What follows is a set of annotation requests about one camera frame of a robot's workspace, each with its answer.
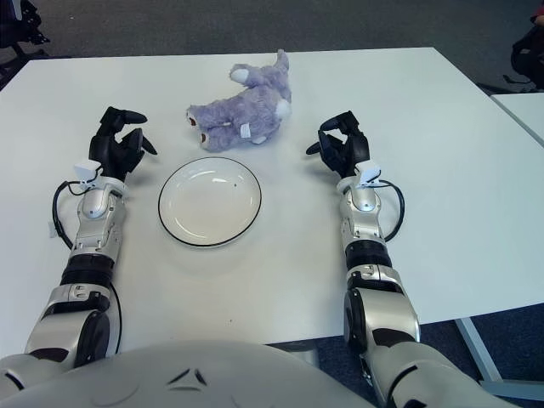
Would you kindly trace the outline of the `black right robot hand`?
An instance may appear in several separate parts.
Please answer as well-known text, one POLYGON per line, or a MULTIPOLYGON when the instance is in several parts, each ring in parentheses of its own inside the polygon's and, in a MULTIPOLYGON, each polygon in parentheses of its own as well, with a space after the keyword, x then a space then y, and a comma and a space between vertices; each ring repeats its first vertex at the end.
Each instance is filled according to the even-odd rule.
POLYGON ((319 154, 326 166, 341 179, 355 175, 355 165, 370 160, 366 136, 359 130, 359 122, 351 110, 323 122, 318 129, 318 141, 305 153, 319 154))

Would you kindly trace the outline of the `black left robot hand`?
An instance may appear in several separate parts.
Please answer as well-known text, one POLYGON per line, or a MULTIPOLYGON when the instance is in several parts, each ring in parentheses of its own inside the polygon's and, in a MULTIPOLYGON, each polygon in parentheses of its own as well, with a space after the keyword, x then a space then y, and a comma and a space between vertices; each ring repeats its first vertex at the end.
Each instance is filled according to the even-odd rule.
POLYGON ((141 127, 133 129, 120 141, 116 140, 116 135, 125 125, 147 122, 145 115, 110 106, 99 122, 99 129, 91 139, 88 158, 100 163, 103 176, 124 182, 127 174, 138 166, 145 152, 157 155, 155 147, 144 136, 141 127))

